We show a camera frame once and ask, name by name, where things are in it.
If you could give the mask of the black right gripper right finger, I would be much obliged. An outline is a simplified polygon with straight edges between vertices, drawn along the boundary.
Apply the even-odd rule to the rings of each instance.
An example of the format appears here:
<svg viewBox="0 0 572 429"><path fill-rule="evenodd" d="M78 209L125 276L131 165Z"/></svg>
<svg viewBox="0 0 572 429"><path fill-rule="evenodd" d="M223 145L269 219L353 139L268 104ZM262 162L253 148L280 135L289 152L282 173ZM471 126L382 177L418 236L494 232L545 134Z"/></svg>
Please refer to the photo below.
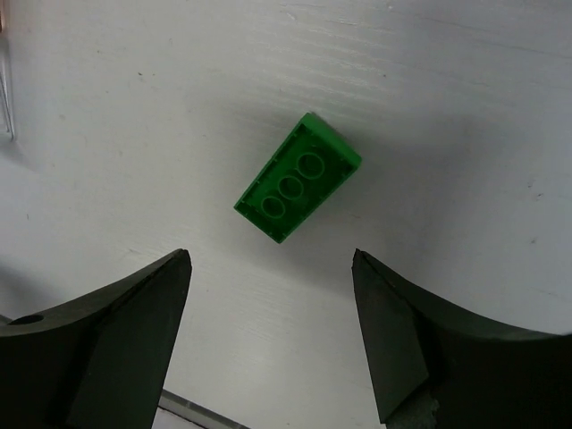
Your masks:
<svg viewBox="0 0 572 429"><path fill-rule="evenodd" d="M571 338L478 315L362 250L352 278L381 424L568 428Z"/></svg>

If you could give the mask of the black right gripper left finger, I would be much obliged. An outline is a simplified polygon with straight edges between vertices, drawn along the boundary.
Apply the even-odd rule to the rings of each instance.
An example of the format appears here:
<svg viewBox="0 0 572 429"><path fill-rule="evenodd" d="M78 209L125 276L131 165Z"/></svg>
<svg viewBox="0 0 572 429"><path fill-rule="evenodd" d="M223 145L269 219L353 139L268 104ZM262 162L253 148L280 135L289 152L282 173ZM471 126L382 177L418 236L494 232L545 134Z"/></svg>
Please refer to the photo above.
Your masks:
<svg viewBox="0 0 572 429"><path fill-rule="evenodd" d="M118 282L1 326L3 428L149 428L189 292L177 249Z"/></svg>

